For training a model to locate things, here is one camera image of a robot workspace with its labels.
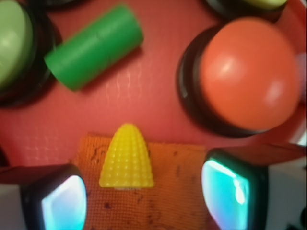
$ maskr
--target toy corn cob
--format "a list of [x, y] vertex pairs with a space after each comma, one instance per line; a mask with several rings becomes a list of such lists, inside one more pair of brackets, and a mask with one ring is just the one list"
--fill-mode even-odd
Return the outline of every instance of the toy corn cob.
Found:
[[99, 185], [114, 188], [153, 187], [153, 174], [144, 138], [136, 126], [124, 124], [115, 133]]

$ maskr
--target orange mat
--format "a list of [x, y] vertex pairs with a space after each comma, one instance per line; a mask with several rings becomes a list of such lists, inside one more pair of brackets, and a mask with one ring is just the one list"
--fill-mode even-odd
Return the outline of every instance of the orange mat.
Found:
[[72, 161], [81, 170], [87, 188], [84, 229], [218, 229], [202, 195], [204, 146], [148, 143], [155, 187], [116, 190], [98, 184], [110, 141], [86, 136]]

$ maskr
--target white casing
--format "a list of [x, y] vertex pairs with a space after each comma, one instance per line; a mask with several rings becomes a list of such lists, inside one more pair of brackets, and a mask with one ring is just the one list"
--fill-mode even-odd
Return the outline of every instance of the white casing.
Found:
[[0, 230], [26, 230], [20, 189], [16, 184], [0, 184]]
[[306, 157], [269, 166], [266, 230], [300, 229], [301, 212], [306, 208]]

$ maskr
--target orange button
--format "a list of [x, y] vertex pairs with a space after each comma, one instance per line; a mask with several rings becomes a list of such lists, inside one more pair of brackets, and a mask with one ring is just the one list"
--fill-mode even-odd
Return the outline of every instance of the orange button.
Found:
[[200, 87], [224, 121], [247, 130], [274, 128], [293, 114], [299, 101], [294, 52], [266, 21], [232, 21], [201, 57]]

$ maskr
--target red tray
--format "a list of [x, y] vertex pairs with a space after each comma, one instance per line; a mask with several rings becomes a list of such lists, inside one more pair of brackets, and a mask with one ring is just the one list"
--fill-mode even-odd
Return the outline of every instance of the red tray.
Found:
[[[200, 0], [125, 0], [144, 31], [142, 47], [73, 93], [58, 82], [31, 105], [0, 110], [0, 146], [12, 165], [67, 162], [88, 132], [112, 136], [135, 123], [148, 141], [202, 144], [209, 148], [296, 141], [306, 129], [306, 106], [267, 133], [231, 139], [203, 130], [187, 116], [176, 92], [176, 69], [191, 40], [219, 23]], [[64, 40], [118, 3], [86, 0], [49, 12]], [[296, 53], [306, 51], [306, 9], [289, 0], [276, 24]]]

